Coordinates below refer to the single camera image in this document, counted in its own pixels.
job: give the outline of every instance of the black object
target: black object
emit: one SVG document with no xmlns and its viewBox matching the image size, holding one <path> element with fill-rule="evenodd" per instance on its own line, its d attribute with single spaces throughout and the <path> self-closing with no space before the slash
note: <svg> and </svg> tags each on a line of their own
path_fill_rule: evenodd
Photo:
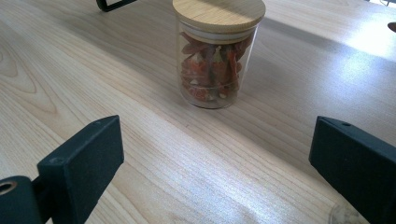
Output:
<svg viewBox="0 0 396 224">
<path fill-rule="evenodd" d="M 120 0 L 119 2 L 113 3 L 110 6 L 107 5 L 106 0 L 96 0 L 96 3 L 98 4 L 99 8 L 102 9 L 104 12 L 108 12 L 111 10 L 114 10 L 119 7 L 123 7 L 127 4 L 130 4 L 136 0 Z"/>
<path fill-rule="evenodd" d="M 318 117 L 309 160 L 369 222 L 396 223 L 396 147 Z"/>
<path fill-rule="evenodd" d="M 84 223 L 122 163 L 120 118 L 94 121 L 39 162 L 33 182 L 0 180 L 0 222 Z"/>
</svg>

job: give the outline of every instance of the wooden lid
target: wooden lid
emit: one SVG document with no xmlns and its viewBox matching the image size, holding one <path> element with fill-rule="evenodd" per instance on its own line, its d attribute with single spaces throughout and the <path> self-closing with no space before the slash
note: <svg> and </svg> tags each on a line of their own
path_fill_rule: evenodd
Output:
<svg viewBox="0 0 396 224">
<path fill-rule="evenodd" d="M 262 0 L 173 0 L 173 6 L 180 21 L 213 33 L 246 31 L 265 14 Z"/>
</svg>

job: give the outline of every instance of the jar lid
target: jar lid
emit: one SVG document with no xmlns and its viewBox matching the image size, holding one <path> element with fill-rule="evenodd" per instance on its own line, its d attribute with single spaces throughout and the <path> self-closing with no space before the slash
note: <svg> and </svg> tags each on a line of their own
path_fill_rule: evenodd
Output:
<svg viewBox="0 0 396 224">
<path fill-rule="evenodd" d="M 180 21 L 211 33 L 238 33 L 257 25 L 265 14 L 262 0 L 173 0 Z"/>
</svg>

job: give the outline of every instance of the wooden table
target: wooden table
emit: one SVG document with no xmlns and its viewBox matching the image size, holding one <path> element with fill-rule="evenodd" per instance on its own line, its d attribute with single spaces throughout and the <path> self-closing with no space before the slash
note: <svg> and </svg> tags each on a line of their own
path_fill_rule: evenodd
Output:
<svg viewBox="0 0 396 224">
<path fill-rule="evenodd" d="M 236 104 L 189 105 L 171 0 L 0 0 L 0 179 L 120 115 L 125 163 L 88 223 L 327 223 L 318 115 L 396 145 L 396 21 L 361 0 L 266 0 Z"/>
</svg>

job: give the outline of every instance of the glass jar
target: glass jar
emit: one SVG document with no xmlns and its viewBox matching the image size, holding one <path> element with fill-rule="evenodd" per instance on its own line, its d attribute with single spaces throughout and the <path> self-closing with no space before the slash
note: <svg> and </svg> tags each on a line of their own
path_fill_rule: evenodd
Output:
<svg viewBox="0 0 396 224">
<path fill-rule="evenodd" d="M 183 97 L 203 108 L 235 102 L 248 70 L 262 0 L 174 0 L 177 74 Z"/>
</svg>

